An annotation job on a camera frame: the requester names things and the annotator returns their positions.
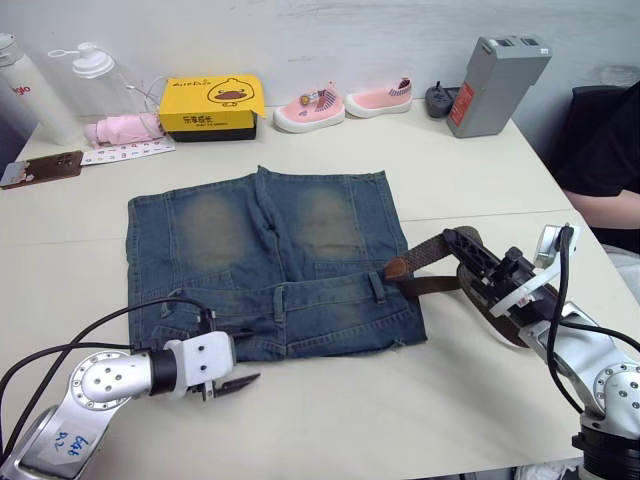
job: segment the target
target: white shoe sole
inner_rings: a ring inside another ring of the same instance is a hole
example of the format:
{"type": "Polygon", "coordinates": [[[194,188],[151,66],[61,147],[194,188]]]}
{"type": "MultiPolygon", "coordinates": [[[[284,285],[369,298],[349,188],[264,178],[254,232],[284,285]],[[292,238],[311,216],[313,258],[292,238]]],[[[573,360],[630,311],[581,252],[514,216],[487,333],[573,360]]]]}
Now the white shoe sole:
{"type": "Polygon", "coordinates": [[[354,101],[352,94],[349,94],[344,99],[344,106],[346,107],[347,112],[349,112],[354,117],[371,118],[377,115],[382,115],[383,113],[408,112],[411,109],[412,100],[413,98],[410,98],[405,103],[401,103],[400,105],[392,105],[391,107],[364,108],[354,101]]]}
{"type": "Polygon", "coordinates": [[[339,113],[336,113],[332,117],[328,117],[322,120],[317,120],[315,122],[294,122],[285,117],[280,111],[282,107],[277,108],[273,112],[273,123],[275,123],[278,127],[283,130],[286,130],[290,133],[305,133],[310,132],[312,130],[316,130],[318,128],[330,127],[331,125],[337,125],[338,123],[342,123],[344,121],[344,107],[339,113]]]}

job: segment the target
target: white bottle cap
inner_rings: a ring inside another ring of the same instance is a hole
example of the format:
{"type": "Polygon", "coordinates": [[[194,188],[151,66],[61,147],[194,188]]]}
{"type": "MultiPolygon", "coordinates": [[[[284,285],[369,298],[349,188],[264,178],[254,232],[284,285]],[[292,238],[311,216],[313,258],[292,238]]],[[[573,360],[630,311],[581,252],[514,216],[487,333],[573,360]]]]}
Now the white bottle cap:
{"type": "Polygon", "coordinates": [[[93,42],[84,42],[78,45],[80,56],[73,61],[73,72],[81,78],[96,78],[113,69],[115,62],[111,55],[98,47],[93,42]]]}
{"type": "Polygon", "coordinates": [[[16,43],[16,37],[0,33],[0,67],[13,65],[24,57],[24,52],[16,43]]]}

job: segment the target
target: red label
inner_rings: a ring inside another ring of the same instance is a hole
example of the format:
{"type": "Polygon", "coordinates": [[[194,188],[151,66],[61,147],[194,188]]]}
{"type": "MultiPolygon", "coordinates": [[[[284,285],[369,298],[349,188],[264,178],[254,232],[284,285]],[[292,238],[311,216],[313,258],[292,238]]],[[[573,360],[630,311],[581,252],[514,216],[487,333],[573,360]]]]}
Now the red label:
{"type": "Polygon", "coordinates": [[[471,90],[471,87],[465,82],[462,84],[456,101],[453,107],[451,107],[451,113],[449,114],[453,123],[456,124],[456,127],[459,127],[462,123],[462,119],[467,113],[469,105],[471,105],[471,100],[473,100],[473,90],[471,90]]]}
{"type": "Polygon", "coordinates": [[[12,88],[12,90],[18,95],[24,95],[25,93],[29,93],[31,91],[31,87],[16,87],[12,88]]]}

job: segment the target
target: red sticker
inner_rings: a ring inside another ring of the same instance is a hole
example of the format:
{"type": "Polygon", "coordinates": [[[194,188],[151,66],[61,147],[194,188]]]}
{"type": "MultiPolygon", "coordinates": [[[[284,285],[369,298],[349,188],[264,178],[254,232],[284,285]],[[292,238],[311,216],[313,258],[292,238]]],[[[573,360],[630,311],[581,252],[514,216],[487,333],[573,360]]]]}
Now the red sticker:
{"type": "Polygon", "coordinates": [[[467,113],[469,105],[471,105],[471,100],[473,100],[473,90],[467,85],[467,82],[465,82],[462,88],[460,88],[456,101],[451,108],[451,113],[449,114],[453,123],[456,124],[456,127],[459,127],[462,123],[462,119],[467,113]]]}

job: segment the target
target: black cable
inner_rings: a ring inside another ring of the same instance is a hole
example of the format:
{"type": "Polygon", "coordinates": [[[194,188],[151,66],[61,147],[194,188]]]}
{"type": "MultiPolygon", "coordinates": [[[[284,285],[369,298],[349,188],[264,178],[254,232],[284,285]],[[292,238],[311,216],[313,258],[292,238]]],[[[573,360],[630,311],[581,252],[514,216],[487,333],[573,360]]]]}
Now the black cable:
{"type": "Polygon", "coordinates": [[[640,353],[640,342],[634,340],[628,335],[624,333],[620,333],[617,330],[611,330],[610,328],[604,327],[596,327],[595,325],[583,325],[581,323],[571,323],[565,320],[560,322],[560,325],[568,328],[575,328],[576,330],[586,330],[587,332],[595,332],[602,333],[603,335],[609,335],[610,337],[617,338],[618,340],[622,340],[625,343],[628,343],[633,348],[636,349],[638,353],[640,353]]]}
{"type": "Polygon", "coordinates": [[[549,373],[551,374],[553,383],[556,384],[560,393],[562,393],[564,398],[567,399],[576,412],[582,414],[582,408],[573,399],[558,377],[558,365],[554,354],[556,335],[562,320],[562,308],[564,307],[565,300],[567,299],[567,290],[569,288],[569,244],[571,242],[572,235],[573,228],[571,227],[565,226],[560,230],[560,285],[558,287],[558,298],[556,299],[556,306],[553,310],[553,318],[551,319],[549,334],[547,336],[547,366],[549,367],[549,373]]]}
{"type": "MultiPolygon", "coordinates": [[[[85,343],[67,343],[64,345],[57,345],[55,347],[45,348],[44,350],[40,350],[39,352],[32,353],[24,357],[19,362],[15,363],[2,377],[0,380],[0,420],[2,419],[2,398],[4,397],[4,392],[7,389],[7,385],[9,385],[9,381],[11,378],[20,370],[22,367],[27,366],[31,362],[38,360],[39,358],[46,357],[47,355],[51,355],[52,353],[57,352],[70,352],[71,350],[75,350],[77,348],[117,348],[117,349],[130,349],[131,345],[122,345],[119,343],[104,343],[104,342],[85,342],[85,343]]],[[[0,464],[6,460],[6,457],[9,456],[9,453],[6,455],[2,449],[2,437],[0,436],[0,464]]]]}
{"type": "MultiPolygon", "coordinates": [[[[82,330],[82,332],[80,332],[78,335],[76,335],[73,338],[73,340],[71,340],[71,343],[78,343],[80,340],[82,340],[84,337],[86,337],[93,330],[95,330],[96,328],[100,327],[101,325],[107,323],[108,321],[113,320],[116,317],[119,317],[120,315],[132,312],[134,310],[139,310],[141,308],[149,307],[151,305],[157,305],[159,303],[172,303],[172,302],[173,303],[187,303],[187,304],[190,304],[190,305],[194,305],[194,306],[196,306],[196,307],[198,307],[200,309],[200,314],[201,314],[202,317],[207,317],[209,319],[211,318],[211,311],[207,308],[206,305],[204,305],[203,303],[201,303],[201,302],[199,302],[197,300],[193,300],[191,298],[185,298],[185,297],[156,298],[155,300],[149,300],[148,302],[143,302],[143,303],[139,303],[137,305],[131,305],[129,307],[121,308],[120,310],[117,310],[117,311],[107,315],[106,317],[102,317],[100,320],[97,320],[97,321],[93,322],[87,328],[82,330]]],[[[7,442],[7,446],[4,449],[5,456],[8,456],[11,453],[11,451],[13,450],[13,448],[15,447],[15,444],[16,444],[16,442],[18,440],[18,436],[20,435],[20,432],[24,428],[24,425],[27,423],[27,419],[29,418],[29,415],[31,415],[31,412],[33,411],[33,409],[35,408],[36,404],[38,403],[38,400],[40,400],[40,397],[42,396],[42,394],[44,393],[45,389],[47,388],[47,386],[51,382],[51,379],[53,378],[55,373],[58,371],[58,368],[60,368],[60,365],[62,364],[62,362],[64,362],[64,359],[67,358],[68,355],[69,355],[69,351],[63,351],[58,356],[58,358],[53,363],[53,365],[51,365],[51,368],[49,368],[49,371],[47,372],[47,374],[42,379],[42,382],[40,382],[40,385],[38,385],[38,388],[36,389],[36,391],[32,395],[31,399],[29,400],[29,403],[27,404],[27,406],[25,407],[24,411],[20,415],[20,418],[16,422],[16,426],[13,428],[13,432],[11,432],[11,436],[9,437],[9,441],[7,442]]],[[[2,428],[1,428],[1,424],[0,424],[0,446],[1,445],[2,445],[2,428]]]]}

